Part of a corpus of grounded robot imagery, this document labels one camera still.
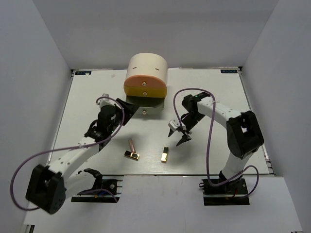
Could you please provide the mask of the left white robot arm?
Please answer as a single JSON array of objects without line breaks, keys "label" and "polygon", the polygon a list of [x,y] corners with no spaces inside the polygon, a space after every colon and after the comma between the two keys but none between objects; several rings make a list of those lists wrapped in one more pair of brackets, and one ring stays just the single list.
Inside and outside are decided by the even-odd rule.
[{"label": "left white robot arm", "polygon": [[55,214],[66,199],[75,195],[105,192],[102,174],[94,169],[79,167],[98,154],[132,118],[139,106],[110,97],[97,99],[100,107],[97,119],[92,121],[77,146],[50,164],[37,165],[31,174],[26,199],[49,214]]}]

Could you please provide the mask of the rose gold lipstick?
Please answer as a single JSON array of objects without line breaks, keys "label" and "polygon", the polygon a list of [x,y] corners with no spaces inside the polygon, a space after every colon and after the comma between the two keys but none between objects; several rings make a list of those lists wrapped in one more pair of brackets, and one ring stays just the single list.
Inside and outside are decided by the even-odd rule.
[{"label": "rose gold lipstick", "polygon": [[136,149],[135,149],[135,146],[134,146],[133,139],[130,138],[130,139],[128,140],[128,142],[129,142],[129,146],[130,146],[131,152],[136,153]]}]

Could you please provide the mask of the black gold lipstick case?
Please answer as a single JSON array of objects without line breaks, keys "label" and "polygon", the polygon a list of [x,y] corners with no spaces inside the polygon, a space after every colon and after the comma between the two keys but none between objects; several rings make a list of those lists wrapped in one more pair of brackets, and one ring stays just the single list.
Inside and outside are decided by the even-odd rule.
[{"label": "black gold lipstick case", "polygon": [[139,159],[139,154],[137,154],[135,152],[128,151],[128,150],[124,153],[124,156],[127,158],[134,159],[136,161]]}]

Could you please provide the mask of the gold black lipstick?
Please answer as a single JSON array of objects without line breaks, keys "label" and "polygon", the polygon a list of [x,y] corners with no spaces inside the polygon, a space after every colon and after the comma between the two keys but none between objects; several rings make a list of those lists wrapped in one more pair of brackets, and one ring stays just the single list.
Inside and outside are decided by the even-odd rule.
[{"label": "gold black lipstick", "polygon": [[167,162],[168,152],[169,152],[169,148],[164,147],[163,152],[162,152],[162,156],[161,156],[161,162],[162,163]]}]

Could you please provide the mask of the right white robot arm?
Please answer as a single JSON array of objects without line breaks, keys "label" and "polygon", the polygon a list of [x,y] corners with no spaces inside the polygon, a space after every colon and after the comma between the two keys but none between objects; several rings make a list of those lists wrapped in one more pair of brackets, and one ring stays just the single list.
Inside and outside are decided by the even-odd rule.
[{"label": "right white robot arm", "polygon": [[187,95],[182,100],[186,113],[176,115],[176,119],[168,123],[169,135],[181,132],[182,138],[177,145],[191,140],[191,130],[204,118],[211,119],[207,139],[206,161],[209,162],[209,152],[213,125],[215,122],[226,129],[226,141],[229,148],[228,160],[219,173],[217,183],[210,178],[207,172],[207,182],[210,187],[220,187],[224,193],[232,193],[237,188],[237,181],[243,173],[255,166],[248,165],[249,159],[263,145],[264,138],[257,120],[252,111],[242,112],[234,110],[216,101],[214,95],[201,91],[196,95]]}]

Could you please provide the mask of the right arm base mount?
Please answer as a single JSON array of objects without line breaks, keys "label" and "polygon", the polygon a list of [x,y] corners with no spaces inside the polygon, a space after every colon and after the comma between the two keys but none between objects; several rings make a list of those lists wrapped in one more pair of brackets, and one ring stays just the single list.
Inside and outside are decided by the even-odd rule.
[{"label": "right arm base mount", "polygon": [[244,178],[217,187],[211,186],[207,179],[202,179],[199,188],[203,191],[204,206],[250,205],[249,197],[245,197],[248,189]]}]

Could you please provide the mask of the round beige orange organizer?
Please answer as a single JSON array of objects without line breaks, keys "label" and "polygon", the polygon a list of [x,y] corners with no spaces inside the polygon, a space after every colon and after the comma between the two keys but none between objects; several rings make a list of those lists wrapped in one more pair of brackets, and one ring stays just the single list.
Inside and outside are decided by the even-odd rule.
[{"label": "round beige orange organizer", "polygon": [[139,106],[138,115],[158,115],[164,110],[167,82],[168,64],[162,56],[136,54],[129,61],[123,84],[126,102]]}]

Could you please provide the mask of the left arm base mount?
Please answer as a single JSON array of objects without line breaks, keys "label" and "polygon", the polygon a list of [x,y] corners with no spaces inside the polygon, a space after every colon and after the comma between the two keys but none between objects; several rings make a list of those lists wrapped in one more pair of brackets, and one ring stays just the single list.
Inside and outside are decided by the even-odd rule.
[{"label": "left arm base mount", "polygon": [[76,203],[117,203],[121,197],[123,176],[103,176],[98,188],[71,197]]}]

